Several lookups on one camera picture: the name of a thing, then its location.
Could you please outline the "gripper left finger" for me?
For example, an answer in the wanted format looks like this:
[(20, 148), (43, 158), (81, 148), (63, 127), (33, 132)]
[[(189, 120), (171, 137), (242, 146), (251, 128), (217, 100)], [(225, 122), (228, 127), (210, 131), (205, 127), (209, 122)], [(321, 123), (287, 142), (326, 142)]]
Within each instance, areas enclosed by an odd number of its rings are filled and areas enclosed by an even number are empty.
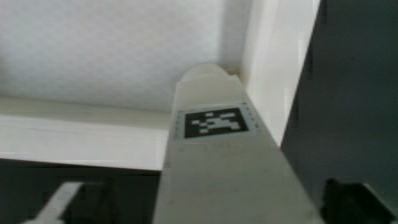
[(114, 183), (65, 182), (38, 215), (20, 224), (116, 224)]

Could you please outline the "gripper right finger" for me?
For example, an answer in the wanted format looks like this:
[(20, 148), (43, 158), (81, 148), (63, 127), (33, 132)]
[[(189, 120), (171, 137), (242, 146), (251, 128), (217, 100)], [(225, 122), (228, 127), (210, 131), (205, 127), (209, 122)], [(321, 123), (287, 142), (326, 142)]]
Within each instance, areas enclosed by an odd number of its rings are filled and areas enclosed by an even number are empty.
[(398, 215), (369, 184), (344, 183), (331, 178), (322, 200), (326, 224), (398, 224)]

